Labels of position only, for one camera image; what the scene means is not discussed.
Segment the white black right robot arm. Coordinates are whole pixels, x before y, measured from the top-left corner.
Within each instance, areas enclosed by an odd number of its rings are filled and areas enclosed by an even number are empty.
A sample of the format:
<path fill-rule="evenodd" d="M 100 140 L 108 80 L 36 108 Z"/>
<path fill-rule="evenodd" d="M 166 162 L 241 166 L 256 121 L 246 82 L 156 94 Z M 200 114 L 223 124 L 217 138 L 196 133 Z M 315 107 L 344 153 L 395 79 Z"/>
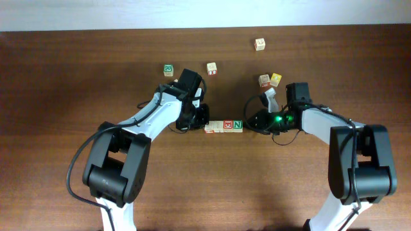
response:
<path fill-rule="evenodd" d="M 329 146 L 330 193 L 316 216 L 303 230 L 347 230 L 372 205 L 398 188 L 388 130 L 380 124 L 363 124 L 316 105 L 306 82 L 286 86 L 287 104 L 279 108 L 275 90 L 258 95 L 263 109 L 245 117 L 245 127 L 276 136 L 297 130 L 316 136 Z"/>

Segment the green N wooden block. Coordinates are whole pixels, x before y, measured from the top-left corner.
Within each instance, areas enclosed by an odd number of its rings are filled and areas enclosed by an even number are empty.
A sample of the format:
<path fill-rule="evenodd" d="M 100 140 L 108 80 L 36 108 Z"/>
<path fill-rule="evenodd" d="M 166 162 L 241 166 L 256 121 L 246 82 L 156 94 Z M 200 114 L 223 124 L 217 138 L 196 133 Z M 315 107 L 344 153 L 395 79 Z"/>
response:
<path fill-rule="evenodd" d="M 243 132 L 243 121 L 242 120 L 234 120 L 233 121 L 233 132 L 242 133 Z"/>

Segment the wooden block red E face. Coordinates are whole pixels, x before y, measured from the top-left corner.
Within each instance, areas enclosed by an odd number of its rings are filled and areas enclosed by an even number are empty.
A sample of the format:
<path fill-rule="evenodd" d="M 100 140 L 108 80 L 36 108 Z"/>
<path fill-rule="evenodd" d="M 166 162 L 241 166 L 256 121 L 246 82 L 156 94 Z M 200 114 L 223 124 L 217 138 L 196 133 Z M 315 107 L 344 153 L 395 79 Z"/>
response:
<path fill-rule="evenodd" d="M 223 121 L 223 131 L 225 133 L 231 133 L 233 131 L 234 121 L 233 120 L 224 120 Z"/>

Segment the wooden block letter I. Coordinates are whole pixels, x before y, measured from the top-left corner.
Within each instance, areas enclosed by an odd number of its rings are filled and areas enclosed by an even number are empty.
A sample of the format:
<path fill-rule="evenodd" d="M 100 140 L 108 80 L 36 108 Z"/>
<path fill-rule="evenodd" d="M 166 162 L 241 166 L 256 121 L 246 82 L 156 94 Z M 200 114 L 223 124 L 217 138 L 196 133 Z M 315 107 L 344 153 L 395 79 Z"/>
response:
<path fill-rule="evenodd" d="M 215 121 L 213 130 L 215 133 L 223 133 L 224 132 L 223 121 Z"/>

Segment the wooden block red bottom face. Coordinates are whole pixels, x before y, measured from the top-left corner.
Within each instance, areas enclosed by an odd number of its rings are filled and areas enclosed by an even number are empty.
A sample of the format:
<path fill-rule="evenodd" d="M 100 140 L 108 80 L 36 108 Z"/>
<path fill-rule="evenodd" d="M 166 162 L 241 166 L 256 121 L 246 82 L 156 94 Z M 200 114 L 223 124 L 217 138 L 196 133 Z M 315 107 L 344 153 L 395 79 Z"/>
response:
<path fill-rule="evenodd" d="M 208 122 L 204 126 L 204 131 L 205 131 L 205 133 L 214 133 L 214 121 Z"/>

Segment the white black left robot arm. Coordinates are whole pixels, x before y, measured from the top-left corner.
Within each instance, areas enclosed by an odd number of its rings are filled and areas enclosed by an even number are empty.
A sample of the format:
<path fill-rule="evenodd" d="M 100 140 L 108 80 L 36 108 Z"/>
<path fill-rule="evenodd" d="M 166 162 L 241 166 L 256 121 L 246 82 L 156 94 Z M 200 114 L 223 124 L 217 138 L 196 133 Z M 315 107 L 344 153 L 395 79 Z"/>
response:
<path fill-rule="evenodd" d="M 158 86 L 137 114 L 119 124 L 102 123 L 89 139 L 82 182 L 101 209 L 104 230 L 136 229 L 133 202 L 144 184 L 153 140 L 171 123 L 180 133 L 203 128 L 209 122 L 205 93 L 203 77 L 184 69 L 178 80 Z"/>

